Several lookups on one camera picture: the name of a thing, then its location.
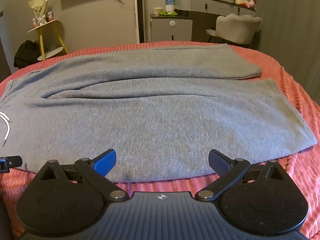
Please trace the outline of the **grey vanity desk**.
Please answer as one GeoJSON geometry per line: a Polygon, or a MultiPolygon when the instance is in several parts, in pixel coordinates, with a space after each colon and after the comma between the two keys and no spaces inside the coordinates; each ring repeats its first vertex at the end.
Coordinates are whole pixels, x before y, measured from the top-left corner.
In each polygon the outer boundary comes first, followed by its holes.
{"type": "Polygon", "coordinates": [[[175,9],[202,12],[219,16],[237,14],[240,16],[251,15],[255,17],[254,10],[215,0],[175,0],[175,9]]]}

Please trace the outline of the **wrapped flower bouquet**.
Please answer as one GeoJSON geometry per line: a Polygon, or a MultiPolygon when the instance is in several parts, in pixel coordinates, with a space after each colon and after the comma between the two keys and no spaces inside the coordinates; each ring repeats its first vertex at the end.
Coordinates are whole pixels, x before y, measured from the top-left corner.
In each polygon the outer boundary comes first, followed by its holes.
{"type": "Polygon", "coordinates": [[[28,5],[34,13],[37,25],[47,23],[46,12],[48,8],[48,0],[31,0],[28,2],[28,5]]]}

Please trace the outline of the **yellow side table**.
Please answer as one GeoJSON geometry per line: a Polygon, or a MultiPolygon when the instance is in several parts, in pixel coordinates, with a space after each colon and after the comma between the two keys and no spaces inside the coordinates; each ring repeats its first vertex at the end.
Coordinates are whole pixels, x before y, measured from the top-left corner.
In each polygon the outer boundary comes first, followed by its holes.
{"type": "Polygon", "coordinates": [[[27,31],[27,33],[37,34],[37,42],[40,48],[38,61],[44,61],[61,53],[69,53],[62,36],[63,25],[59,20],[47,22],[27,31]]]}

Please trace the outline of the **grey nightstand cabinet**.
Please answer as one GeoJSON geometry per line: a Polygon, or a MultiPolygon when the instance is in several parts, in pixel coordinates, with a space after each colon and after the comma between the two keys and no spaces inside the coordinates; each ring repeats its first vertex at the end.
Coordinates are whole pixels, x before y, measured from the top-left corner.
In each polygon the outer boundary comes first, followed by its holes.
{"type": "Polygon", "coordinates": [[[150,15],[150,40],[191,41],[193,20],[182,16],[150,15]]]}

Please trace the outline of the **white shell back chair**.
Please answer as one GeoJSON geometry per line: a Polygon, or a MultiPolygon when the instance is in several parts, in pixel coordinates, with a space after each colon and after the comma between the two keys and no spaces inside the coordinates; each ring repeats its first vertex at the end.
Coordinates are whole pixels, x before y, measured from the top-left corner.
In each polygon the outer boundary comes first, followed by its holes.
{"type": "Polygon", "coordinates": [[[216,28],[207,29],[206,34],[212,37],[221,38],[223,40],[249,45],[253,40],[253,36],[260,30],[262,19],[251,15],[229,14],[227,16],[218,16],[216,19],[216,28]]]}

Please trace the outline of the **grey curtain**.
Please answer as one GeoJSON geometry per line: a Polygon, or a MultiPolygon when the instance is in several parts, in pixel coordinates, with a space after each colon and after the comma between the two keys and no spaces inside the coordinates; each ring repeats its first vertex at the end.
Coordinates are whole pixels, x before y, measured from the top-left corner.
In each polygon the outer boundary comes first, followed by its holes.
{"type": "Polygon", "coordinates": [[[257,0],[257,50],[276,59],[319,102],[319,0],[257,0]]]}

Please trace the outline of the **blue white box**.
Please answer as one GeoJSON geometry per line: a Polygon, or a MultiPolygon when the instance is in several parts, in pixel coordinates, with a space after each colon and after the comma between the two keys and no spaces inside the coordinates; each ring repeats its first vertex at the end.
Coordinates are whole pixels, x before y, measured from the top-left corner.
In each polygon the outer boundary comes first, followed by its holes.
{"type": "Polygon", "coordinates": [[[165,0],[165,11],[166,12],[175,11],[175,0],[165,0]]]}

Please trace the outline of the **pink plush toy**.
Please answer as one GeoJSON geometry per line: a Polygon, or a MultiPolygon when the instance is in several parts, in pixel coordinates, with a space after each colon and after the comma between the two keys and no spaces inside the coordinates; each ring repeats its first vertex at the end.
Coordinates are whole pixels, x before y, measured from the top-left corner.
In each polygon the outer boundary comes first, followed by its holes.
{"type": "Polygon", "coordinates": [[[249,0],[248,7],[255,10],[257,7],[257,0],[249,0]]]}

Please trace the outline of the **grey sweatpants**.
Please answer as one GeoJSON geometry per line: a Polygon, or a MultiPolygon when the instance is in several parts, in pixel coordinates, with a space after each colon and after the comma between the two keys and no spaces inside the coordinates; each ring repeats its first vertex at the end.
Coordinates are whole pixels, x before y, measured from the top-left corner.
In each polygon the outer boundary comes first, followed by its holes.
{"type": "Polygon", "coordinates": [[[115,182],[211,173],[208,153],[252,163],[317,144],[260,67],[227,45],[114,51],[62,60],[7,83],[1,155],[37,172],[112,148],[115,182]]]}

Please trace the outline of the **black bag on floor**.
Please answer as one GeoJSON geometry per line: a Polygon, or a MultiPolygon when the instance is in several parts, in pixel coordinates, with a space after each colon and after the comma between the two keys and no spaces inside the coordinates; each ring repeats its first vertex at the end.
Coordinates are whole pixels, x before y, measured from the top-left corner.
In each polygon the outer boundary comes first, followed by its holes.
{"type": "Polygon", "coordinates": [[[15,54],[14,67],[22,69],[29,65],[38,63],[38,57],[40,54],[41,52],[38,43],[26,40],[19,46],[15,54]]]}

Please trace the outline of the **pink ribbed bedspread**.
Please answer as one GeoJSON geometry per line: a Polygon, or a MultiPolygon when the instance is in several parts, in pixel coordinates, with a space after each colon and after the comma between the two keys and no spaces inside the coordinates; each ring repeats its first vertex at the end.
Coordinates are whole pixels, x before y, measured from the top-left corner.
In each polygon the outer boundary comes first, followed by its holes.
{"type": "MultiPolygon", "coordinates": [[[[47,68],[59,61],[80,56],[100,53],[109,53],[113,51],[146,49],[153,47],[172,47],[172,46],[200,46],[200,42],[186,41],[163,41],[150,42],[143,44],[133,44],[118,47],[97,47],[87,48],[76,51],[65,56],[58,56],[53,59],[27,66],[7,77],[1,82],[1,91],[5,90],[8,82],[22,77],[33,70],[47,68]]],[[[314,102],[303,87],[297,83],[293,77],[288,74],[284,67],[274,58],[252,49],[245,49],[232,46],[240,56],[247,61],[256,64],[262,70],[261,79],[274,79],[282,93],[289,102],[295,107],[306,123],[309,125],[314,135],[319,137],[319,105],[314,102]]],[[[309,212],[306,221],[303,224],[301,232],[309,239],[319,239],[319,144],[308,148],[302,152],[295,153],[288,157],[278,159],[280,165],[290,175],[292,180],[304,194],[309,205],[309,212]]],[[[15,206],[16,203],[32,181],[35,174],[22,170],[11,170],[10,173],[1,174],[1,199],[9,214],[9,228],[13,230],[14,238],[20,237],[23,229],[17,219],[15,206]]],[[[180,179],[172,181],[158,181],[150,183],[120,183],[119,187],[128,193],[135,191],[149,192],[172,192],[172,191],[190,191],[196,193],[199,189],[210,184],[217,179],[217,175],[211,174],[189,179],[180,179]]]]}

